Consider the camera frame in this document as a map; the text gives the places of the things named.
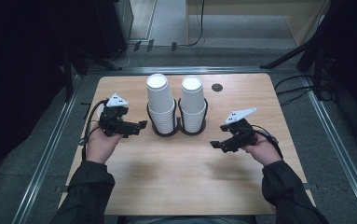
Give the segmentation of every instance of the person's left hand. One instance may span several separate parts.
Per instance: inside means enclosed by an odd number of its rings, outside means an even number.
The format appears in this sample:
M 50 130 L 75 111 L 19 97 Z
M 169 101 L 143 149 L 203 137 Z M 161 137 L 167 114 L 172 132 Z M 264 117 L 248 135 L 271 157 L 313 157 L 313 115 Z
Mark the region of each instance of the person's left hand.
M 98 124 L 96 124 L 92 130 L 94 131 L 89 136 L 86 160 L 105 164 L 111 157 L 117 143 L 123 135 L 114 133 L 108 137 Z

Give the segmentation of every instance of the gray floor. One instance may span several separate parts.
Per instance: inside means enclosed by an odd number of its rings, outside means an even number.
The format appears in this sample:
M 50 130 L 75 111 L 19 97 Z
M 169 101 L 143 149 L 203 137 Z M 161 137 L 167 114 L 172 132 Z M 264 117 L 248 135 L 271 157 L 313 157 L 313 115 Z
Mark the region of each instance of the gray floor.
M 158 14 L 155 15 L 154 25 L 158 23 L 157 17 Z M 81 137 L 81 130 L 85 123 L 84 116 L 88 108 L 81 103 L 91 102 L 98 80 L 101 77 L 149 75 L 156 72 L 165 74 L 267 72 L 273 83 L 276 84 L 284 78 L 298 75 L 295 64 L 300 55 L 275 70 L 258 69 L 258 65 L 271 62 L 294 48 L 292 45 L 281 44 L 281 46 L 284 46 L 281 48 L 274 45 L 265 47 L 268 41 L 259 37 L 258 44 L 261 45 L 263 42 L 263 47 L 239 48 L 232 45 L 220 48 L 220 45 L 216 44 L 217 46 L 214 47 L 205 45 L 196 48 L 181 47 L 176 51 L 171 51 L 169 43 L 175 37 L 170 36 L 163 40 L 168 47 L 160 46 L 164 45 L 161 42 L 163 36 L 172 35 L 176 31 L 176 27 L 173 26 L 173 28 L 171 32 L 164 30 L 163 33 L 160 30 L 159 35 L 157 35 L 158 31 L 153 27 L 151 36 L 155 38 L 156 45 L 151 51 L 147 51 L 146 47 L 137 51 L 129 49 L 127 55 L 123 54 L 115 61 L 115 63 L 127 65 L 121 71 L 108 71 L 98 64 L 90 65 L 91 69 L 88 75 L 83 77 L 81 85 L 76 86 L 77 96 L 73 101 L 72 111 L 64 125 L 45 178 L 40 183 L 40 188 L 36 192 L 33 203 L 31 203 L 29 213 L 23 218 L 23 223 L 48 223 L 56 212 L 61 198 L 59 188 L 65 185 L 77 142 Z M 285 31 L 284 29 L 280 30 L 280 36 L 286 36 Z M 252 32 L 250 36 L 264 35 L 262 34 L 263 31 L 260 32 L 258 29 L 252 30 Z M 205 43 L 211 42 L 208 36 L 204 37 Z M 183 40 L 182 37 L 177 37 L 175 41 L 181 40 Z M 244 37 L 239 42 L 245 45 L 246 41 Z M 303 86 L 303 81 L 295 79 L 282 85 L 279 90 L 289 90 L 300 86 Z M 279 100 L 282 103 L 296 95 L 298 93 L 283 95 L 279 97 Z M 357 223 L 357 195 L 336 156 L 333 144 L 324 130 L 310 96 L 310 94 L 307 94 L 293 101 L 284 106 L 282 111 L 308 182 L 312 185 L 315 203 L 330 223 Z M 0 167 L 0 223 L 11 223 L 17 215 L 24 192 L 33 177 L 62 112 L 63 100 L 64 90 L 56 96 L 48 111 L 39 120 L 32 135 L 19 147 L 12 150 L 2 163 Z M 323 105 L 357 168 L 357 145 L 350 125 L 344 119 L 338 105 L 333 102 L 325 102 Z M 113 219 L 113 217 L 108 217 L 107 221 L 113 222 Z M 274 216 L 257 216 L 256 219 L 258 223 L 272 223 Z

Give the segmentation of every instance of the black sleeve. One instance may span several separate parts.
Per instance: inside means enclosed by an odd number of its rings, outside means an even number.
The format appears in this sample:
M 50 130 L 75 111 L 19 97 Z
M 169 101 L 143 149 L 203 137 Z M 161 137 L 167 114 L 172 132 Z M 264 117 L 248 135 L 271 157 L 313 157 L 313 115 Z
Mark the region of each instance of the black sleeve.
M 312 205 L 301 179 L 285 161 L 265 166 L 263 175 L 263 196 L 276 206 L 277 223 L 328 223 Z
M 71 179 L 68 194 L 50 223 L 103 223 L 115 179 L 106 165 L 82 161 Z

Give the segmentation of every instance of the table surface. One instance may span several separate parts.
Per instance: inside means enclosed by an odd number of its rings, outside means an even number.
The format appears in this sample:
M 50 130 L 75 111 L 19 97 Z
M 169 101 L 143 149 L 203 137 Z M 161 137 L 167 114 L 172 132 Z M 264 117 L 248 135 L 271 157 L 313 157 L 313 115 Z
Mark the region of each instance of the table surface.
M 178 101 L 185 76 L 168 76 Z M 203 133 L 156 135 L 146 113 L 146 79 L 103 77 L 92 106 L 116 92 L 129 102 L 125 120 L 148 120 L 140 135 L 122 139 L 106 163 L 116 185 L 106 207 L 107 215 L 256 215 L 274 214 L 261 192 L 262 168 L 243 150 L 223 153 L 210 141 L 223 141 L 231 133 L 220 126 L 233 110 L 256 107 L 246 119 L 272 133 L 280 142 L 284 160 L 307 183 L 281 107 L 267 74 L 202 75 L 209 108 Z M 213 91 L 212 84 L 222 91 Z M 81 162 L 77 148 L 67 185 Z

